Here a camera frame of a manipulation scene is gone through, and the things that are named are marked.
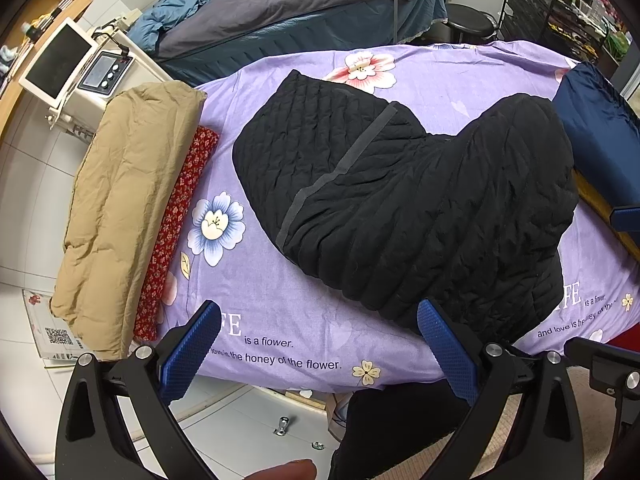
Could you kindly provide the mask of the person's left hand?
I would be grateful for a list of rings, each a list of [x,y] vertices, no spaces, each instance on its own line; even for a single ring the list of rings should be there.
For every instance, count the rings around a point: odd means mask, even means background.
[[[256,471],[245,480],[314,480],[317,467],[312,460],[292,460],[286,464]]]

